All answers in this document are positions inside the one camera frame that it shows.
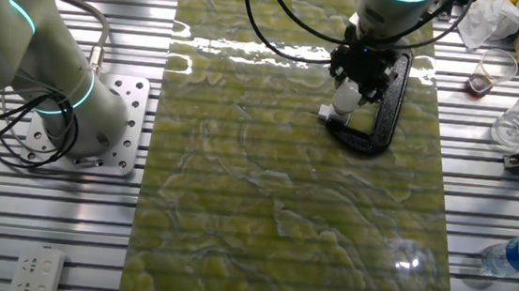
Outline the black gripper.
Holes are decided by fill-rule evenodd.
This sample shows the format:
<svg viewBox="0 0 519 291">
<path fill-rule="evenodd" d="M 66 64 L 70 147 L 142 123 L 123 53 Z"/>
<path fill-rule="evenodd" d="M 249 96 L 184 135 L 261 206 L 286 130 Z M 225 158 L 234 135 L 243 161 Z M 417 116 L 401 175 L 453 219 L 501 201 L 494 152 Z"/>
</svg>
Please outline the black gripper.
<svg viewBox="0 0 519 291">
<path fill-rule="evenodd" d="M 357 26 L 353 23 L 346 27 L 344 39 L 347 45 L 339 45 L 330 54 L 329 74 L 335 84 L 343 84 L 346 79 L 356 83 L 361 93 L 360 103 L 378 103 L 394 83 L 390 75 L 399 54 L 360 44 L 357 32 Z"/>
</svg>

